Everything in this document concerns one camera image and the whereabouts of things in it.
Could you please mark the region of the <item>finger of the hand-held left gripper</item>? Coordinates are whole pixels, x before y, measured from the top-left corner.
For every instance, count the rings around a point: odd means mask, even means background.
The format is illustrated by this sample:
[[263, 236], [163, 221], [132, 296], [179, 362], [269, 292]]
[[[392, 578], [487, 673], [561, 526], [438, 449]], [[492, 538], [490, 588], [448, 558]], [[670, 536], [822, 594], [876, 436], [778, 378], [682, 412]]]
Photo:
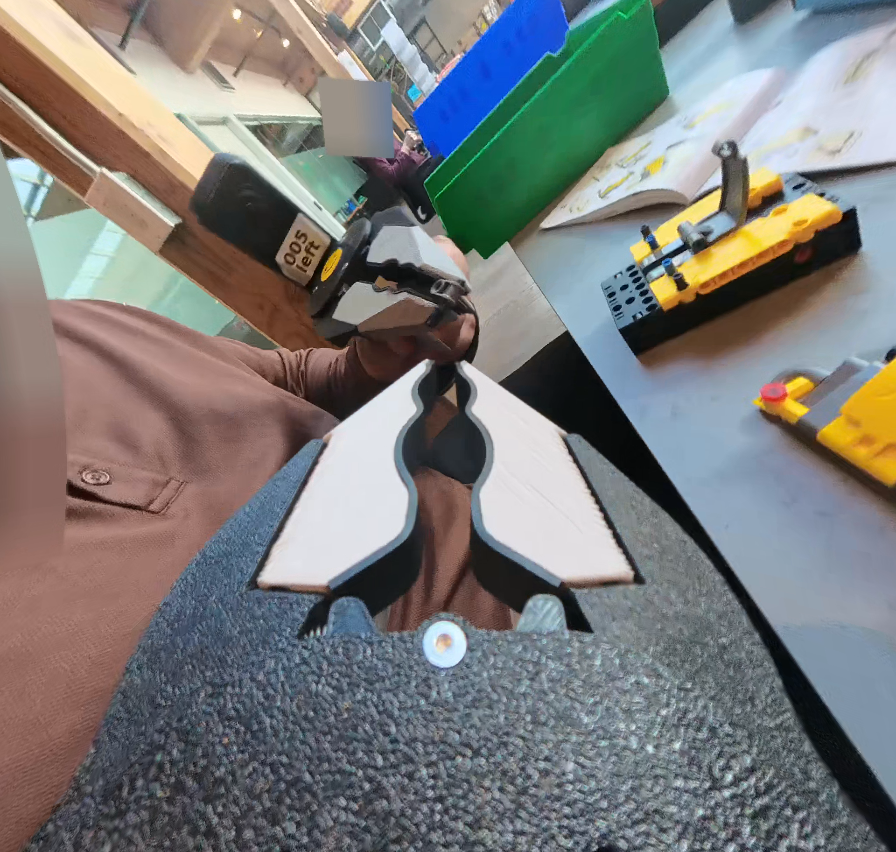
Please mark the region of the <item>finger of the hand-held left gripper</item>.
[[372, 233], [364, 252], [364, 283], [413, 292], [430, 300], [437, 279], [465, 283], [463, 270], [418, 226], [386, 225]]
[[413, 292], [354, 284], [330, 314], [330, 342], [345, 343], [355, 336], [422, 336], [451, 320], [452, 314], [444, 306]]

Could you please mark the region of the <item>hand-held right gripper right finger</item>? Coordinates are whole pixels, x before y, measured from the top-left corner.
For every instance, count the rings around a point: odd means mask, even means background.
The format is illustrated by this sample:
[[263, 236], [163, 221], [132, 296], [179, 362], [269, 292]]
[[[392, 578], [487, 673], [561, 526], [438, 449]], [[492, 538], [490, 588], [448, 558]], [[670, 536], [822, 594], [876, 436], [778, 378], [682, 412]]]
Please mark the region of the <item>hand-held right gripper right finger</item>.
[[487, 547], [569, 589], [632, 584], [617, 542], [567, 444], [567, 433], [489, 379], [458, 367], [463, 414], [484, 443], [472, 485], [473, 525]]

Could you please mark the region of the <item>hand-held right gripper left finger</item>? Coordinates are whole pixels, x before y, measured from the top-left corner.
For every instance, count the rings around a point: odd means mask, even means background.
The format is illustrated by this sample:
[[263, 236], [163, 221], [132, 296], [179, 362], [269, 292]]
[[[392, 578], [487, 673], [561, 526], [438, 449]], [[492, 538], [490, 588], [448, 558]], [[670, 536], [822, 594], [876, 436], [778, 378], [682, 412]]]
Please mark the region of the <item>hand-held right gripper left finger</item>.
[[264, 557], [259, 588], [336, 594], [409, 537], [416, 488], [399, 455], [423, 416], [420, 385], [430, 378], [425, 361], [324, 437]]

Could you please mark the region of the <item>grey connector with black pins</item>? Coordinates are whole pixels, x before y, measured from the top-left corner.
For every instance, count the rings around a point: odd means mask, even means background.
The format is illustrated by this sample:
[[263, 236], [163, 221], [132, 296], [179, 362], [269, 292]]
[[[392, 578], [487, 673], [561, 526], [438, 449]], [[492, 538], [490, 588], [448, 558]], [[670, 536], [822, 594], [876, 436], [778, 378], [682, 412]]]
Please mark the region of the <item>grey connector with black pins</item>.
[[434, 312], [427, 319], [427, 325], [436, 330], [445, 323], [465, 315], [475, 315], [475, 307], [468, 297], [469, 288], [463, 282], [440, 278], [429, 289], [429, 298]]

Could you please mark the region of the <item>black yellow toy base assembly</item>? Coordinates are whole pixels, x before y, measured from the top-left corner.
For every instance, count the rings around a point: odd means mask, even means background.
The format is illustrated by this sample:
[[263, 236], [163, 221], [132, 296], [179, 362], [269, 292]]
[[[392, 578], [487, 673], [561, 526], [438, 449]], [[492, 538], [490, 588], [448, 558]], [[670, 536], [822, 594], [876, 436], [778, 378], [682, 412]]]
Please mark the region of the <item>black yellow toy base assembly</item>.
[[717, 142], [721, 187], [665, 223], [643, 225], [625, 266], [601, 284], [634, 355], [857, 254], [857, 207], [802, 174], [751, 172]]

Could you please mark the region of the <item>person's left forearm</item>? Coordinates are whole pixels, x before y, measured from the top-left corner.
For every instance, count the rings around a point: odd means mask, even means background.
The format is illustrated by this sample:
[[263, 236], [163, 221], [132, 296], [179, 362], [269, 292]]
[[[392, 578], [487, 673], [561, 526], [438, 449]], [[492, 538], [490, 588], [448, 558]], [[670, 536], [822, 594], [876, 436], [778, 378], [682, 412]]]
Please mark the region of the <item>person's left forearm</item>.
[[361, 409], [389, 384], [367, 375], [353, 339], [339, 350], [308, 348], [259, 349], [244, 342], [219, 338], [229, 355], [271, 385], [306, 400], [326, 413], [345, 418]]

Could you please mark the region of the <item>person's left hand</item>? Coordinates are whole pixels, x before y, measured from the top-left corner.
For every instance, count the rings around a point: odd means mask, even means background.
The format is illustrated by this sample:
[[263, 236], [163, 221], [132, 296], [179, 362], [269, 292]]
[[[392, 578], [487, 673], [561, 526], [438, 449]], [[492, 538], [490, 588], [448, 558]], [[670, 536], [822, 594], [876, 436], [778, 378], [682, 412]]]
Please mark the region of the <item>person's left hand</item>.
[[390, 384], [418, 363], [438, 365], [462, 361], [477, 339], [476, 313], [465, 313], [424, 334], [365, 338], [355, 342], [359, 362], [372, 379]]

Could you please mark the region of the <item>white framed glass partition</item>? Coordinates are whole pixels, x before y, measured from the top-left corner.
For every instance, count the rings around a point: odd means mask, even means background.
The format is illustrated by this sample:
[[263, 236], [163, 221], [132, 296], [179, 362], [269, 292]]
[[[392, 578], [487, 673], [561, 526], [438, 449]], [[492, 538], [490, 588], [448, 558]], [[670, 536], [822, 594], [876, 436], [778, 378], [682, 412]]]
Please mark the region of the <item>white framed glass partition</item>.
[[[291, 192], [311, 196], [324, 221], [344, 223], [364, 174], [322, 146], [319, 119], [263, 121], [246, 116], [192, 118], [188, 129], [214, 151], [237, 154]], [[273, 306], [274, 334], [259, 331], [217, 296], [163, 261], [122, 225], [87, 205], [61, 181], [2, 146], [51, 300], [101, 300], [151, 311], [206, 335], [261, 348], [322, 346], [285, 305]]]

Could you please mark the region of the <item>wooden table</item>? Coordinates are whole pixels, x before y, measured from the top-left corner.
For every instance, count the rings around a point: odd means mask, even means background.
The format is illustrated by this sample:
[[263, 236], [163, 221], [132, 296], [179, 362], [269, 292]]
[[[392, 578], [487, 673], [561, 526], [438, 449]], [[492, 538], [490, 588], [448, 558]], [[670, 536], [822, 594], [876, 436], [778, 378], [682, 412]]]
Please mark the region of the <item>wooden table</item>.
[[55, 0], [1, 0], [2, 86], [98, 167], [180, 218], [160, 258], [271, 342], [331, 348], [308, 294], [218, 240], [189, 212], [212, 151]]

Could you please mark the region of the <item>green plastic bin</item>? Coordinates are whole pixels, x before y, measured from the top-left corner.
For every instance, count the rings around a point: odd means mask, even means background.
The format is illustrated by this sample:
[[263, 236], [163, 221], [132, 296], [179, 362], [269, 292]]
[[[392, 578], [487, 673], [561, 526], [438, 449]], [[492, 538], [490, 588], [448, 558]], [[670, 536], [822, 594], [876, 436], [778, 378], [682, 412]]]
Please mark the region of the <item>green plastic bin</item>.
[[667, 96], [651, 0], [587, 18], [427, 179], [445, 234], [488, 258]]

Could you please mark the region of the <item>person's brown shirt torso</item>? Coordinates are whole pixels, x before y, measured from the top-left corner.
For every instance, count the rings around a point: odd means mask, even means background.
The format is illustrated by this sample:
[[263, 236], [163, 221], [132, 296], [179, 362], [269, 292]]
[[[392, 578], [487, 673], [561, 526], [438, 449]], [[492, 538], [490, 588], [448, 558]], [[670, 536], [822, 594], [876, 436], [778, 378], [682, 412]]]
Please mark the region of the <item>person's brown shirt torso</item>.
[[103, 301], [49, 302], [66, 499], [55, 551], [2, 554], [2, 850], [20, 850], [84, 760], [126, 662], [222, 525], [337, 418], [218, 342]]

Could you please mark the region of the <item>blue plastic bin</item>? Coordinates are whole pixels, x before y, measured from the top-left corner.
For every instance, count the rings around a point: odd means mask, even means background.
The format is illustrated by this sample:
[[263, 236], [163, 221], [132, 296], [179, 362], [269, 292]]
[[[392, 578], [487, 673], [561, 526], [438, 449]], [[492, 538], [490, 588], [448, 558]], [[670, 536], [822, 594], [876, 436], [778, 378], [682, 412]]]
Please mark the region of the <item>blue plastic bin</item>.
[[568, 30], [561, 0], [514, 0], [414, 111], [427, 150], [454, 152]]

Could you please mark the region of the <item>open instruction booklet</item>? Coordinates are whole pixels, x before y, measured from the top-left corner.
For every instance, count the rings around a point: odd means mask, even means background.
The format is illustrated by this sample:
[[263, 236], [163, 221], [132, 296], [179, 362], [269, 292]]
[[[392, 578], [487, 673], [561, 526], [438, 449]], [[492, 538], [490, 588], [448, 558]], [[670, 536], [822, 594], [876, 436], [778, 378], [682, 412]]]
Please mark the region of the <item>open instruction booklet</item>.
[[831, 43], [801, 71], [755, 70], [642, 136], [608, 149], [540, 223], [543, 231], [658, 205], [721, 185], [720, 141], [752, 171], [812, 176], [895, 161], [893, 21]]

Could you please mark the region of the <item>yellow grey toy hood assembly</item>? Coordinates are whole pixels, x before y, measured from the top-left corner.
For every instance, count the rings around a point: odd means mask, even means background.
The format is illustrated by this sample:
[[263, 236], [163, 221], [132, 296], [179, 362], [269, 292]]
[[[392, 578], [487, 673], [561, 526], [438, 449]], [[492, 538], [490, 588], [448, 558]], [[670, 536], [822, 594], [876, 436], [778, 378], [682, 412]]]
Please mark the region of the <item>yellow grey toy hood assembly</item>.
[[885, 499], [895, 494], [895, 349], [849, 356], [832, 370], [792, 368], [762, 385], [754, 407]]

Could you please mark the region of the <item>white wall switch box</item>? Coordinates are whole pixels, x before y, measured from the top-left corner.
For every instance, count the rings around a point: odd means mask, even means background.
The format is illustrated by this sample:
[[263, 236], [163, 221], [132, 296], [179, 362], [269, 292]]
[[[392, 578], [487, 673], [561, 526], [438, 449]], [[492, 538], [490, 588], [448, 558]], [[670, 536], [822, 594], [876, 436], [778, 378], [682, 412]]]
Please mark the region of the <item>white wall switch box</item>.
[[181, 218], [127, 174], [99, 167], [84, 195], [96, 210], [154, 254], [161, 250]]

